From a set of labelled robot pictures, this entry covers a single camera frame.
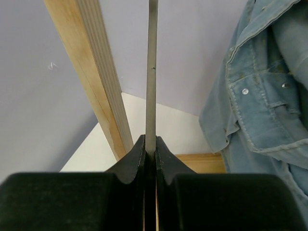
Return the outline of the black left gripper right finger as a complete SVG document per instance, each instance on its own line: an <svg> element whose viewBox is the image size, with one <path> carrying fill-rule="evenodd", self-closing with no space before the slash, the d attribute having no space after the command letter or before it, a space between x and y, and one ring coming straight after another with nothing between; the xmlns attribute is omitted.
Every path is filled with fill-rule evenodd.
<svg viewBox="0 0 308 231"><path fill-rule="evenodd" d="M156 139L162 231L305 231L286 184L268 174L198 174Z"/></svg>

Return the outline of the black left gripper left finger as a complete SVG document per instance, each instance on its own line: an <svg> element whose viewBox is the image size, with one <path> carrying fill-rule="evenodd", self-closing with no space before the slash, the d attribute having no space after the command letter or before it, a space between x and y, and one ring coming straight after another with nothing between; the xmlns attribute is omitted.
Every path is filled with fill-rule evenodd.
<svg viewBox="0 0 308 231"><path fill-rule="evenodd" d="M145 137L104 172L10 175L0 186L3 231L141 231Z"/></svg>

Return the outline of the light blue buttoned denim skirt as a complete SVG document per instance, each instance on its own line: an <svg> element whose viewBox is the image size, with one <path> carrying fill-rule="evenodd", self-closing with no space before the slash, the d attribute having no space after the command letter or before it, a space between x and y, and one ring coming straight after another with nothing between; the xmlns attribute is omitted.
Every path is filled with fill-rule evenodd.
<svg viewBox="0 0 308 231"><path fill-rule="evenodd" d="M275 174L308 203L307 1L248 1L199 121L227 172Z"/></svg>

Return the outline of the grey metal hanger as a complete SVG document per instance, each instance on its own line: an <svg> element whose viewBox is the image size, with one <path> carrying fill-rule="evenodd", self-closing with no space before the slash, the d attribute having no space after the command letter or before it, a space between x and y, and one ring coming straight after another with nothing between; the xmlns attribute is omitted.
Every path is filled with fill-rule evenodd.
<svg viewBox="0 0 308 231"><path fill-rule="evenodd" d="M158 0L149 0L145 150L151 157L156 150L156 62L157 62Z"/></svg>

